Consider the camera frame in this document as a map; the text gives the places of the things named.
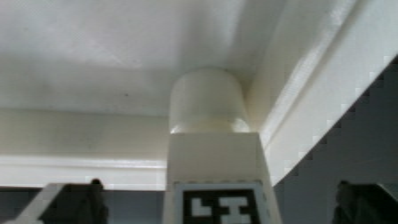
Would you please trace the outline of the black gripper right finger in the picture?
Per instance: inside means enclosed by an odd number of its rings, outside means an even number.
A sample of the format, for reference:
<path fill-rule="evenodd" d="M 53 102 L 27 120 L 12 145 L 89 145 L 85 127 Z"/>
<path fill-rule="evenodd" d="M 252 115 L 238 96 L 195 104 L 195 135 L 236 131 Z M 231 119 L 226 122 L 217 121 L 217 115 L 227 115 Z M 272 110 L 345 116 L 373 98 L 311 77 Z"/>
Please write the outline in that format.
<path fill-rule="evenodd" d="M 398 201 L 378 184 L 339 182 L 332 224 L 398 224 Z"/>

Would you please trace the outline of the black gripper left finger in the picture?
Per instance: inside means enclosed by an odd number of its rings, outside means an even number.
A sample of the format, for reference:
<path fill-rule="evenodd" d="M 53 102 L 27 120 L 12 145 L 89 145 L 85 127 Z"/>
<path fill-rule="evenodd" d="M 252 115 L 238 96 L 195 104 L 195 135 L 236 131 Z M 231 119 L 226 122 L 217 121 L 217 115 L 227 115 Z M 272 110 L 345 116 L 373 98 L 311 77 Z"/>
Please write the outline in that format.
<path fill-rule="evenodd" d="M 52 183 L 37 193 L 12 224 L 108 224 L 103 184 Z"/>

